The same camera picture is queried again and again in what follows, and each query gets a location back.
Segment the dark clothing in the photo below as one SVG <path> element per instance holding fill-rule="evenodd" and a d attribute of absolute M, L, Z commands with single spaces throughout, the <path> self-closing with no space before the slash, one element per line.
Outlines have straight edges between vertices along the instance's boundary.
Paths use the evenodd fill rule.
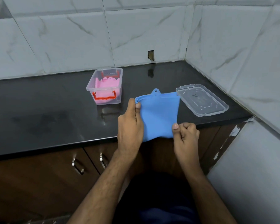
<path fill-rule="evenodd" d="M 190 186 L 165 173 L 133 178 L 116 207 L 114 223 L 200 224 Z"/>

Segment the floor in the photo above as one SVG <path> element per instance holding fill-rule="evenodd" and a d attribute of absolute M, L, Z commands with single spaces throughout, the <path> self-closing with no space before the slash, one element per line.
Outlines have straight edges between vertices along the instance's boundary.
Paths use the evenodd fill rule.
<path fill-rule="evenodd" d="M 70 215 L 66 215 L 66 216 L 61 216 L 61 217 L 57 217 L 57 218 L 41 220 L 41 221 L 25 222 L 23 224 L 66 224 L 67 221 L 69 220 L 69 218 L 70 218 Z"/>

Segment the silver metal handle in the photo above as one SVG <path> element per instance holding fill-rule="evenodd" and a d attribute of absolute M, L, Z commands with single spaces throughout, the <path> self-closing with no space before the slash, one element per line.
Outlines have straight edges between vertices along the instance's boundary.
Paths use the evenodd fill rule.
<path fill-rule="evenodd" d="M 78 164 L 80 164 L 80 165 L 83 167 L 82 163 L 81 163 L 79 160 L 77 160 L 75 157 L 74 157 L 73 160 L 72 160 L 72 167 L 74 167 L 75 170 L 76 170 L 80 175 L 83 175 L 83 174 L 84 174 L 84 169 L 85 169 L 85 168 L 82 168 L 81 170 L 79 170 L 79 168 L 76 166 L 75 162 L 77 162 Z"/>
<path fill-rule="evenodd" d="M 108 161 L 107 157 L 102 153 L 100 154 L 100 162 L 101 162 L 101 165 L 103 166 L 104 169 L 109 164 L 109 161 Z"/>

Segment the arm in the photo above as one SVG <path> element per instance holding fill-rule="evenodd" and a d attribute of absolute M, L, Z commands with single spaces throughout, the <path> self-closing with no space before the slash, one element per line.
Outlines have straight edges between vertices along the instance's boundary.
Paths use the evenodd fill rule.
<path fill-rule="evenodd" d="M 193 123 L 172 126 L 175 155 L 191 186 L 202 224 L 236 224 L 235 219 L 203 174 L 198 157 L 199 131 Z"/>
<path fill-rule="evenodd" d="M 143 141 L 140 106 L 131 98 L 125 114 L 118 117 L 118 149 L 67 224 L 112 222 L 124 178 Z"/>

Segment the blue silicone bag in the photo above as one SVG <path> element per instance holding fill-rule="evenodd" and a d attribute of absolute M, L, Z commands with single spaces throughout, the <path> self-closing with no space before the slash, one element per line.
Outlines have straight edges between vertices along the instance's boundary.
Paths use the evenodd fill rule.
<path fill-rule="evenodd" d="M 143 142 L 157 137 L 173 138 L 172 125 L 177 121 L 179 98 L 176 92 L 160 93 L 158 89 L 154 89 L 151 94 L 135 98 L 136 103 L 141 103 Z"/>

